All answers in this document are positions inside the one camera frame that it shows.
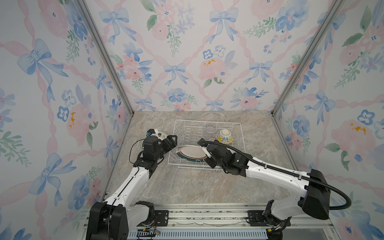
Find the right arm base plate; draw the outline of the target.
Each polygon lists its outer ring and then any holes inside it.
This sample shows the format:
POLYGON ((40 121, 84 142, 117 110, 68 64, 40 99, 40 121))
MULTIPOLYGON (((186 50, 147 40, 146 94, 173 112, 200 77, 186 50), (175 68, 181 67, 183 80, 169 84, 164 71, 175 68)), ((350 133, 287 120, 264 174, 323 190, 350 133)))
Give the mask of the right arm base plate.
POLYGON ((290 220, 268 220, 264 216, 264 211, 261 210, 249 210, 247 211, 246 222, 251 227, 270 227, 270 228, 282 228, 284 226, 290 227, 290 220))

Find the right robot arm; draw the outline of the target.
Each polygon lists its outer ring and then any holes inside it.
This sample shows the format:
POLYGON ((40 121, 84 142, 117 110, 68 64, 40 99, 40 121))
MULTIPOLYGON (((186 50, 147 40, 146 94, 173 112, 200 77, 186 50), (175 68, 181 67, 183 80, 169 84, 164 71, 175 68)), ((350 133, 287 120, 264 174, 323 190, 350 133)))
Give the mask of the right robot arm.
POLYGON ((267 181, 293 192, 293 196, 285 199, 268 201, 262 213, 262 221, 267 225, 283 226, 289 218, 304 214, 318 220, 329 219, 331 191, 324 186, 326 181, 321 172, 269 165, 218 142, 201 144, 201 148, 211 168, 220 167, 227 174, 267 181))

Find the green and red rimmed plate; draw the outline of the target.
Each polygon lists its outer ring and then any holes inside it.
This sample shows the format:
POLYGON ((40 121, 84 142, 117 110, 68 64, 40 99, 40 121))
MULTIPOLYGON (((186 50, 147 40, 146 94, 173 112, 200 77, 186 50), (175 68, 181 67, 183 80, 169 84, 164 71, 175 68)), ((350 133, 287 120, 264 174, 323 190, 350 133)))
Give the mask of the green and red rimmed plate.
POLYGON ((172 150, 177 144, 173 136, 156 129, 150 129, 146 133, 146 137, 142 143, 142 149, 145 152, 162 152, 166 153, 172 150))

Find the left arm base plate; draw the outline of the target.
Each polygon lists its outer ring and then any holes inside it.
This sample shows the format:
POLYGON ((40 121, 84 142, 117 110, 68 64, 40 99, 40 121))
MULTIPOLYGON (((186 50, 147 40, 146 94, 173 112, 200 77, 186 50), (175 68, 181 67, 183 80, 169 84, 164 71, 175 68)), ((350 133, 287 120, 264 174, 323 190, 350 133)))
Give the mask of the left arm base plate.
POLYGON ((168 210, 155 210, 149 220, 139 223, 138 227, 167 227, 169 223, 169 211, 168 210))

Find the clear glass tumbler back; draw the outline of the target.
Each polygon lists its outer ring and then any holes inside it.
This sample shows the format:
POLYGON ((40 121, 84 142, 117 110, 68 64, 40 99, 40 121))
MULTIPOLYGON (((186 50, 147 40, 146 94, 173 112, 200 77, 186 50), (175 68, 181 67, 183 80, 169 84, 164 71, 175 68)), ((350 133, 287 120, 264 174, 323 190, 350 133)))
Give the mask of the clear glass tumbler back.
POLYGON ((209 134, 214 134, 216 132, 216 128, 213 127, 213 126, 207 126, 205 128, 206 132, 209 133, 209 134))

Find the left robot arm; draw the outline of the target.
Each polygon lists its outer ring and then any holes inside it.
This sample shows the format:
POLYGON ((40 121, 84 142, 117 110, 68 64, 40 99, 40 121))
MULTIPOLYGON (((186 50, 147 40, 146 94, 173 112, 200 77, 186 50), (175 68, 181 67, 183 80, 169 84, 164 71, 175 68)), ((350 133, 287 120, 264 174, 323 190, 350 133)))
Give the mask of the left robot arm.
POLYGON ((104 202, 91 207, 87 240, 126 240, 129 232, 137 226, 152 227, 156 224, 153 203, 138 201, 133 207, 131 203, 165 155, 177 144, 176 135, 160 139, 157 134, 150 134, 143 140, 143 149, 126 180, 104 202))

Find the white plate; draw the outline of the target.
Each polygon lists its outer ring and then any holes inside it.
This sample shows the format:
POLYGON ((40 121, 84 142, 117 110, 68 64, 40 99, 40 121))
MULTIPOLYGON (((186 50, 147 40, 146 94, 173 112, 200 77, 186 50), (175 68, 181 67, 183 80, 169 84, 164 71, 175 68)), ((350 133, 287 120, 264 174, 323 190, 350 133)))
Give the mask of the white plate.
POLYGON ((203 151, 203 148, 200 146, 194 146, 194 145, 185 145, 181 146, 177 149, 176 155, 181 158, 185 159, 190 162, 196 162, 200 161, 203 162, 207 155, 203 151))

